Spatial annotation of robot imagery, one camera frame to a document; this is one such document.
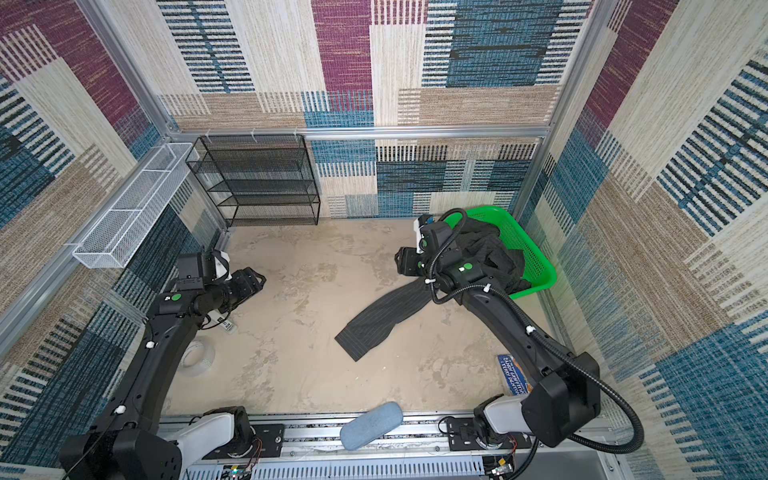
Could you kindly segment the dark pinstriped long sleeve shirt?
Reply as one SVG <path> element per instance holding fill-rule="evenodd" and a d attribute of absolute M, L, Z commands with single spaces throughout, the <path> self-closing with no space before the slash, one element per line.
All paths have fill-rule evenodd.
<path fill-rule="evenodd" d="M 438 241 L 447 236 L 445 227 L 435 225 L 438 221 L 431 221 L 421 228 L 425 267 L 435 256 Z M 335 336 L 335 341 L 352 360 L 360 360 L 381 344 L 396 325 L 433 301 L 427 274 L 412 278 L 412 282 L 384 294 L 364 308 Z"/>

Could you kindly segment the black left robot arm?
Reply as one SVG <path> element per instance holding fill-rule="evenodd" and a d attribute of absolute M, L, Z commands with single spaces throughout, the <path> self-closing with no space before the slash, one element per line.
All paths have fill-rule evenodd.
<path fill-rule="evenodd" d="M 87 433 L 67 438 L 59 461 L 67 479 L 179 479 L 189 465 L 221 449 L 249 454 L 255 443 L 245 409 L 223 407 L 204 414 L 175 439 L 158 435 L 167 393 L 187 347 L 213 311 L 233 312 L 260 292 L 263 275 L 251 268 L 215 282 L 184 279 L 160 294 L 142 345 L 119 386 Z"/>

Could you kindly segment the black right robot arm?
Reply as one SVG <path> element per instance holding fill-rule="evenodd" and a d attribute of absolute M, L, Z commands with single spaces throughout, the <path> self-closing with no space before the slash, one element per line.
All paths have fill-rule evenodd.
<path fill-rule="evenodd" d="M 599 367 L 541 330 L 518 299 L 554 285 L 554 267 L 512 216 L 497 207 L 452 209 L 414 222 L 413 247 L 395 256 L 399 273 L 418 276 L 436 303 L 471 312 L 513 356 L 528 390 L 484 406 L 479 424 L 496 434 L 529 432 L 554 447 L 576 441 L 601 410 Z"/>

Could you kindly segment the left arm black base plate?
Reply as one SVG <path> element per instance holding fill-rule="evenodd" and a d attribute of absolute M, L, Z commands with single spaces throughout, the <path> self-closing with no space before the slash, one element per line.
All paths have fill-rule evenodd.
<path fill-rule="evenodd" d="M 281 456 L 286 430 L 284 424 L 252 425 L 252 430 L 254 439 L 243 459 L 258 461 Z"/>

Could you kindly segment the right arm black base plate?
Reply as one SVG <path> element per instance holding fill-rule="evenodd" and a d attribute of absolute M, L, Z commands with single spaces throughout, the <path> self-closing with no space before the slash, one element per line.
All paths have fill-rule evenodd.
<path fill-rule="evenodd" d="M 527 450 L 532 446 L 532 438 L 519 432 L 482 440 L 475 431 L 472 418 L 444 416 L 438 420 L 437 428 L 447 438 L 450 451 Z"/>

